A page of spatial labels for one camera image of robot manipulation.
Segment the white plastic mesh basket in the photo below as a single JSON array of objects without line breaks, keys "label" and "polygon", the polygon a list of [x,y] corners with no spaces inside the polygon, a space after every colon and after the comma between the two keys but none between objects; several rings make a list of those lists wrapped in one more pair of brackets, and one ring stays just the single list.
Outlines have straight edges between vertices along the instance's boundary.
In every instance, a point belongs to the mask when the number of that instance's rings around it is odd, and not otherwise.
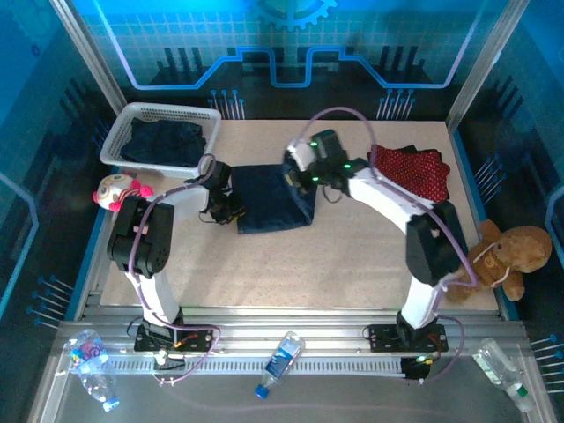
[{"label": "white plastic mesh basket", "polygon": [[200,125],[206,141],[204,153],[212,153],[222,122],[222,115],[216,109],[147,102],[130,103],[117,116],[101,148],[102,163],[131,172],[145,172],[183,180],[198,176],[198,161],[193,167],[178,167],[131,161],[121,155],[122,147],[131,140],[132,122],[135,118],[142,122],[189,122]]}]

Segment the clear bottle green cap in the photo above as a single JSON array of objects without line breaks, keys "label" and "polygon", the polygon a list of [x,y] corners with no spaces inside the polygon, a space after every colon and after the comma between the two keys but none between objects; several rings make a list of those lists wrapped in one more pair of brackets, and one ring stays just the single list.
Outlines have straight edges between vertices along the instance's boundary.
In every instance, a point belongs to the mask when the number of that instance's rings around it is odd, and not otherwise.
[{"label": "clear bottle green cap", "polygon": [[493,338],[484,338],[472,358],[497,388],[503,390],[520,412],[530,412],[535,401],[522,382],[520,371]]}]

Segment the plastic bottle blue label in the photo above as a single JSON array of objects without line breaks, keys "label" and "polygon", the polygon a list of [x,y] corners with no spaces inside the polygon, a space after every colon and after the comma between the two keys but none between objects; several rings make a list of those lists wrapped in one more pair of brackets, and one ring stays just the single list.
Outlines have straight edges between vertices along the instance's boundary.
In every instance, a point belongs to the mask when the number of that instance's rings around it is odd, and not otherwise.
[{"label": "plastic bottle blue label", "polygon": [[260,383],[255,388],[255,395],[266,399],[271,390],[281,382],[285,374],[300,357],[305,349],[305,341],[293,331],[288,331],[265,365]]}]

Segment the brown plush bear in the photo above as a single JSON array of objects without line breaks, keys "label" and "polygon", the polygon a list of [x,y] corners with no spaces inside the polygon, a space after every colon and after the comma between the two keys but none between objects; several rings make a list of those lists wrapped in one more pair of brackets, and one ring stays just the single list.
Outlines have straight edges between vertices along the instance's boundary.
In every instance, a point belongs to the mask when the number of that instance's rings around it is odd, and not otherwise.
[{"label": "brown plush bear", "polygon": [[544,229],[517,226],[502,232],[492,220],[480,223],[479,243],[468,253],[468,262],[478,283],[473,286],[464,266],[456,272],[456,283],[448,287],[449,301],[461,303],[473,294],[500,287],[510,301],[523,298],[523,276],[544,267],[552,254],[552,241]]}]

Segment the dark denim skirt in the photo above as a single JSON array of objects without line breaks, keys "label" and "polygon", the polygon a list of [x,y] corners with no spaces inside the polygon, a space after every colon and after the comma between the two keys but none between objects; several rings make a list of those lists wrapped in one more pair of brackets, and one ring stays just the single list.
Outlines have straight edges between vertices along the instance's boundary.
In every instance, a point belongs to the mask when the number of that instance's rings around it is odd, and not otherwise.
[{"label": "dark denim skirt", "polygon": [[120,154],[128,161],[170,167],[195,167],[204,155],[203,127],[193,122],[134,118],[130,140]]},{"label": "dark denim skirt", "polygon": [[284,164],[234,167],[233,193],[244,205],[239,234],[265,234],[309,226],[315,216],[316,191],[302,195],[286,180]]}]

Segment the aluminium frame post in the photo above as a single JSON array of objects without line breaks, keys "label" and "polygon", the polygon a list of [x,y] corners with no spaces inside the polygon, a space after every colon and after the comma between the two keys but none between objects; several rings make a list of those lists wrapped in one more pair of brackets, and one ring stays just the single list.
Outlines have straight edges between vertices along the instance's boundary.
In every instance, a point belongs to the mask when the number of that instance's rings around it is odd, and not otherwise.
[{"label": "aluminium frame post", "polygon": [[506,47],[529,3],[530,0],[506,1],[500,17],[495,22],[449,111],[445,123],[450,135],[455,133],[464,119],[487,76],[498,62],[502,50]]},{"label": "aluminium frame post", "polygon": [[121,88],[72,0],[49,0],[115,115],[127,105]]}]

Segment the plastic bottle colourful label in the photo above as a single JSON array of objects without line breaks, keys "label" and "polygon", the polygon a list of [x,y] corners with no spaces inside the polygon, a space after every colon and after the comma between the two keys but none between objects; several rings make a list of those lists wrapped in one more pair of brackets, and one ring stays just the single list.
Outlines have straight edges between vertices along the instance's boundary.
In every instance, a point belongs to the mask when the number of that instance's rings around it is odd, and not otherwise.
[{"label": "plastic bottle colourful label", "polygon": [[105,412],[119,404],[117,381],[112,363],[100,335],[85,329],[69,339],[72,368],[88,395],[102,405]]}]

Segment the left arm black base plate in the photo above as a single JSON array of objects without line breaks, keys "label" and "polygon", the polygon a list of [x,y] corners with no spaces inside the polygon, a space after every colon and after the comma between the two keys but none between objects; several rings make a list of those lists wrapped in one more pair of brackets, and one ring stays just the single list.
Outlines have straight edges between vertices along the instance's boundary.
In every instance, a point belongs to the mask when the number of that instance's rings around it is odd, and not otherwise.
[{"label": "left arm black base plate", "polygon": [[149,323],[137,327],[133,350],[136,353],[198,352],[204,353],[212,346],[211,330],[174,330]]}]

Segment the black electronics box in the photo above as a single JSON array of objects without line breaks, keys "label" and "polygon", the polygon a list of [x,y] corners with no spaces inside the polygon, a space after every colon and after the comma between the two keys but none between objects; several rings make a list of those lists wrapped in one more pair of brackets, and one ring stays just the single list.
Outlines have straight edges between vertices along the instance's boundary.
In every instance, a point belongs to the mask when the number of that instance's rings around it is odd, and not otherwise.
[{"label": "black electronics box", "polygon": [[400,360],[401,372],[408,381],[425,380],[429,373],[433,361],[424,356],[419,357],[403,357]]}]

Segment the pink striped plush toy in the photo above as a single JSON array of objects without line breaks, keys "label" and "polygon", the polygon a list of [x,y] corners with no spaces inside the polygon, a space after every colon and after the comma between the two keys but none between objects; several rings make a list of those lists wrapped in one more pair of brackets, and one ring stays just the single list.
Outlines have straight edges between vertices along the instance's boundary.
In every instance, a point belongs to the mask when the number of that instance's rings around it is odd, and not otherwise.
[{"label": "pink striped plush toy", "polygon": [[149,185],[128,174],[111,174],[103,178],[93,192],[93,201],[105,210],[119,212],[128,196],[148,198],[153,195]]}]

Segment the red polka dot skirt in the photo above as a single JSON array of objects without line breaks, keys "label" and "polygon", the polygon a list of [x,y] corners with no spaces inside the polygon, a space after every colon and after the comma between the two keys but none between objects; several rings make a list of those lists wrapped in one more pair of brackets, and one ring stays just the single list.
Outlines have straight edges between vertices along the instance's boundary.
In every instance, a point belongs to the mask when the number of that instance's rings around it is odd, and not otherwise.
[{"label": "red polka dot skirt", "polygon": [[414,145],[390,149],[381,145],[375,150],[375,167],[389,180],[411,193],[442,203],[449,200],[447,180],[450,167],[436,149],[418,150]]}]

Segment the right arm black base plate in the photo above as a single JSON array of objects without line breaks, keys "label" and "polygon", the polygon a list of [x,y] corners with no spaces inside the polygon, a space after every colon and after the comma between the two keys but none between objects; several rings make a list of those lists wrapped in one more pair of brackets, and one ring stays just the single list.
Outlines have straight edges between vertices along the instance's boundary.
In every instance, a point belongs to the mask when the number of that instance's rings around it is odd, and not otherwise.
[{"label": "right arm black base plate", "polygon": [[402,335],[396,324],[370,324],[361,336],[367,340],[372,353],[445,353],[449,343],[443,325],[430,324],[415,330],[413,339]]}]

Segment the aluminium frame rail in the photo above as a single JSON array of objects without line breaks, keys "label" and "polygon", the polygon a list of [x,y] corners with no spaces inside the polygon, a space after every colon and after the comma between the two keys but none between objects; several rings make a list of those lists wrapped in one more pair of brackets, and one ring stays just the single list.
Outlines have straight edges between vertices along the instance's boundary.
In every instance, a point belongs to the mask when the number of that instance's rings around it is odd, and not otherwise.
[{"label": "aluminium frame rail", "polygon": [[[265,357],[288,331],[304,339],[305,357],[419,357],[431,352],[371,352],[361,336],[370,324],[395,324],[394,310],[305,309],[305,308],[184,308],[183,314],[191,326],[217,327],[210,356]],[[85,329],[101,336],[110,359],[115,356],[152,356],[151,352],[134,352],[134,331],[139,325],[136,307],[88,307],[85,317],[77,322],[63,322],[53,344],[54,352],[68,353],[69,339]],[[449,350],[441,352],[439,364],[444,366],[454,356],[472,356],[484,338],[493,338],[510,359],[519,362],[531,352],[522,323],[503,321],[492,310],[449,309],[439,321],[446,331]],[[197,357],[200,365],[209,357],[202,352],[174,352],[173,360]]]}]

